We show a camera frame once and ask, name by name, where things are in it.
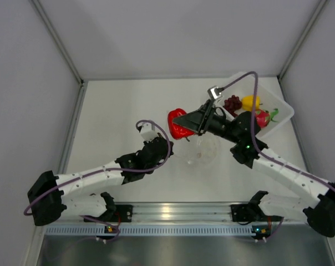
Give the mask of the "clear zip top bag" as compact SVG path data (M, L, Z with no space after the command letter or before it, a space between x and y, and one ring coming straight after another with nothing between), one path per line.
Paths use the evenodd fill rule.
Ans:
M188 165L208 165L219 154L220 142L212 134L192 135L176 143L175 155Z

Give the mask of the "purple fake grapes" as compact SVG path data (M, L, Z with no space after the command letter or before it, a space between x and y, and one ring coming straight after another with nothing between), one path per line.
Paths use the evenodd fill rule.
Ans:
M224 100L224 109L229 112L233 117L237 117L237 110L242 108L242 102L238 96L232 95L228 99Z

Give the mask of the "yellow fake bell pepper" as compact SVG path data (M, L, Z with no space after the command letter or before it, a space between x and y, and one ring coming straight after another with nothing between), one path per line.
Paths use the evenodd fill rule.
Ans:
M254 100L253 95L248 95L242 98L242 109L246 111L252 111L252 108L259 109L261 105L260 97L256 96L256 100Z

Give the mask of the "red fake strawberry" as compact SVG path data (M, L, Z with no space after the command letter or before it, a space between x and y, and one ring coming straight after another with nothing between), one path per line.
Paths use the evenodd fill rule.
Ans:
M267 110L258 109L255 111L255 118L258 126L263 129L268 126L270 122L276 122L274 120L274 117L278 115L279 110L273 109L272 112L269 112Z

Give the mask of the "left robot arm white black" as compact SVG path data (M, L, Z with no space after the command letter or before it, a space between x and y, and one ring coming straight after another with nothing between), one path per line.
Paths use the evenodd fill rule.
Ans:
M31 216L36 226L79 217L108 222L116 212L108 189L152 174L173 154L173 145L157 136L145 141L141 150L94 169L61 175L43 172L27 193L29 205L24 215Z

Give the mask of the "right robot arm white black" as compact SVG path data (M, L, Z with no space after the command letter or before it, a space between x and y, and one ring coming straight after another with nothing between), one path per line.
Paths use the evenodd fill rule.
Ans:
M252 112L245 111L228 120L219 115L217 107L208 100L196 111L172 121L197 135L209 132L233 142L235 145L230 151L238 163L265 174L295 194L295 197L282 197L267 191L257 192L248 207L253 219L290 218L307 223L322 236L335 236L335 181L294 166L257 139L255 134L260 127Z

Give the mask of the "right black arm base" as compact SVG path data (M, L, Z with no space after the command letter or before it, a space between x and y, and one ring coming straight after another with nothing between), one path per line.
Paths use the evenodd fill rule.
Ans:
M233 222L248 223L256 220L255 211L249 204L232 204L230 208Z

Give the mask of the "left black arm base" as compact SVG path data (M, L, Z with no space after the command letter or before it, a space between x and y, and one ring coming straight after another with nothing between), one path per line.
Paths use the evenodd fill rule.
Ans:
M119 223L126 222L130 223L133 216L133 206L129 204L119 204L115 207L109 207L109 209L104 212L99 217L91 217L99 221L108 222L108 223Z

